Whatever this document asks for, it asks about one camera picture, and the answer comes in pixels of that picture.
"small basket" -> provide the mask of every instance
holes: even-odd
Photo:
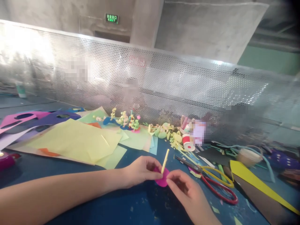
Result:
[[[262,155],[263,151],[260,149],[261,155],[258,155],[257,153],[242,148],[237,155],[237,160],[243,163],[246,167],[254,166],[255,164],[259,163],[263,160]]]

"scissors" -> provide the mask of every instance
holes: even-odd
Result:
[[[183,159],[183,158],[179,158],[179,157],[177,157],[177,156],[175,156],[175,157],[176,157],[176,159],[178,159],[178,160],[181,161],[182,163],[186,164],[186,165],[189,166],[190,168],[192,168],[192,169],[196,170],[197,172],[199,172],[199,173],[202,175],[201,178],[202,178],[202,180],[204,181],[204,183],[205,183],[205,184],[209,187],[209,189],[210,189],[215,195],[217,195],[220,199],[222,199],[223,201],[225,201],[225,202],[227,202],[227,203],[229,203],[229,204],[232,204],[232,205],[236,205],[236,204],[238,203],[238,197],[236,196],[236,194],[235,194],[232,190],[230,190],[228,187],[226,187],[226,186],[224,186],[223,184],[221,184],[221,183],[225,183],[225,182],[222,181],[221,179],[219,179],[218,177],[216,177],[216,176],[215,176],[214,174],[212,174],[211,172],[207,171],[206,169],[212,169],[212,170],[214,170],[214,171],[217,171],[219,174],[221,174],[222,176],[224,176],[226,180],[229,181],[230,184],[227,184],[227,183],[226,183],[227,186],[229,186],[229,185],[230,185],[230,186],[231,186],[231,185],[234,186],[233,182],[232,182],[225,174],[223,174],[222,172],[220,172],[220,171],[217,170],[217,169],[214,169],[214,168],[211,168],[211,167],[198,167],[198,166],[196,166],[196,165],[193,165],[193,164],[187,162],[187,161],[186,161],[185,159]],[[205,175],[204,175],[204,172],[205,172],[205,173],[208,173],[209,175],[211,175],[212,177],[214,177],[215,179],[217,179],[217,180],[220,181],[221,183],[218,183],[218,182],[216,182],[216,181],[210,179],[209,177],[205,176]],[[231,194],[231,196],[233,197],[233,199],[231,199],[231,198],[226,198],[226,197],[222,196],[221,194],[219,194],[219,193],[218,193],[218,192],[210,185],[209,182],[212,183],[213,185],[216,185],[216,186],[222,188],[223,190],[229,192],[229,193]]]

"pink paper circle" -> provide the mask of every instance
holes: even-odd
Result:
[[[159,172],[159,173],[160,173],[160,170],[159,170],[157,167],[155,167],[153,171],[154,171],[154,172]],[[169,175],[169,173],[170,173],[170,172],[168,171],[168,169],[165,168],[165,170],[164,170],[164,172],[163,172],[163,177],[162,177],[160,180],[155,180],[155,182],[156,182],[159,186],[161,186],[161,187],[166,187],[166,186],[168,185],[168,183],[167,183],[167,176]]]

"yellow scissors handle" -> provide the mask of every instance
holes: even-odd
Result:
[[[221,171],[215,169],[215,168],[212,168],[212,167],[209,167],[209,166],[201,166],[203,172],[209,174],[210,176],[212,176],[213,178],[215,178],[218,182],[220,182],[221,184],[229,187],[229,188],[234,188],[234,184],[232,182],[232,180],[230,180],[224,173],[222,173]],[[227,181],[228,183],[222,181],[221,179],[219,179],[217,176],[215,176],[214,174],[212,174],[211,172],[209,172],[207,169],[210,169],[210,170],[214,170],[216,171],[217,173],[219,173],[220,175],[222,175]]]

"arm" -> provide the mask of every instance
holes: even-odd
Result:
[[[45,224],[86,201],[145,180],[161,179],[152,172],[161,164],[142,156],[122,169],[40,178],[0,190],[0,224]]]
[[[195,225],[221,225],[200,185],[189,175],[174,170],[167,176],[167,183]]]

